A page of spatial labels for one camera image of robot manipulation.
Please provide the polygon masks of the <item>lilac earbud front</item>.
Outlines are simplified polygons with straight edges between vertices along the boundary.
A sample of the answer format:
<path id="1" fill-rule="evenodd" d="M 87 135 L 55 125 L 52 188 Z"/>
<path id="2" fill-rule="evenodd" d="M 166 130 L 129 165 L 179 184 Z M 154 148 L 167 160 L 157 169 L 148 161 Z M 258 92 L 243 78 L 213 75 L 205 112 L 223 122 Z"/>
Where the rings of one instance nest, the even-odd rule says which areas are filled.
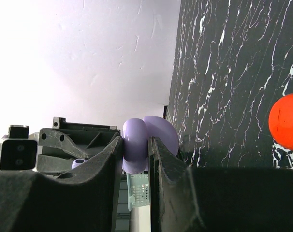
<path id="1" fill-rule="evenodd" d="M 75 159 L 73 162 L 72 162 L 72 169 L 80 166 L 81 164 L 85 163 L 86 160 L 85 159 Z"/>

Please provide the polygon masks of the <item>lilac earbud charging case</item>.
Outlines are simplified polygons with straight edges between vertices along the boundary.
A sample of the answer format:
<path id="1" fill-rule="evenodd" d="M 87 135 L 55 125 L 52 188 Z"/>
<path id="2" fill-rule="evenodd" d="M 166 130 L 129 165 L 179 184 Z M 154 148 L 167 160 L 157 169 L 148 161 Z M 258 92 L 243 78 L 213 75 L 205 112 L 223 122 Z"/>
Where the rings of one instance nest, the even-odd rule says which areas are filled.
<path id="1" fill-rule="evenodd" d="M 123 170 L 128 174 L 140 174 L 148 167 L 148 141 L 158 137 L 168 151 L 177 155 L 178 134 L 173 125 L 159 116 L 131 118 L 123 124 Z"/>

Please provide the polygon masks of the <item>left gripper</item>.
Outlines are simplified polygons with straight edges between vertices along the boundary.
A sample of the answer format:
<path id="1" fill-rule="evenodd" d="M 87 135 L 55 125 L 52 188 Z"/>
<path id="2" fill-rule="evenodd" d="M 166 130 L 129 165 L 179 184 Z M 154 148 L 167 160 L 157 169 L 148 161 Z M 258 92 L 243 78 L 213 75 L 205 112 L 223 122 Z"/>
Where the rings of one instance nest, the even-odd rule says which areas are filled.
<path id="1" fill-rule="evenodd" d="M 120 136 L 117 126 L 72 123 L 66 118 L 53 117 L 53 129 L 40 130 L 39 144 L 67 154 L 98 154 L 117 136 Z M 72 169 L 72 163 L 73 159 L 39 155 L 37 171 L 64 173 Z"/>

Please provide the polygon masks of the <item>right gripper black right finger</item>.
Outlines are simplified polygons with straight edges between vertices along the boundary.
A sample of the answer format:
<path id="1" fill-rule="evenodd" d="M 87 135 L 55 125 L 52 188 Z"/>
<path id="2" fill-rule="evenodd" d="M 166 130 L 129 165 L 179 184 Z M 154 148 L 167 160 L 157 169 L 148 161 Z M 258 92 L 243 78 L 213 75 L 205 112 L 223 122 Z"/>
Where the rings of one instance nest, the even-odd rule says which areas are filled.
<path id="1" fill-rule="evenodd" d="M 293 232 L 293 170 L 197 168 L 148 144 L 153 232 Z"/>

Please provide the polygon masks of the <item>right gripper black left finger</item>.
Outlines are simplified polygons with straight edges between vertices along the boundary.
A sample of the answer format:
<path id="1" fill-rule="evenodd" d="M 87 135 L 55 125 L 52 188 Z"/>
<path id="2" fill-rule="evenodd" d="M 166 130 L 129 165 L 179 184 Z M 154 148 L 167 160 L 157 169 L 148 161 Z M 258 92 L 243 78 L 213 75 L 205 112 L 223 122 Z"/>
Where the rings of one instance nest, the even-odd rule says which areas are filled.
<path id="1" fill-rule="evenodd" d="M 0 232 L 113 232 L 122 149 L 117 136 L 102 152 L 58 178 L 0 171 Z"/>

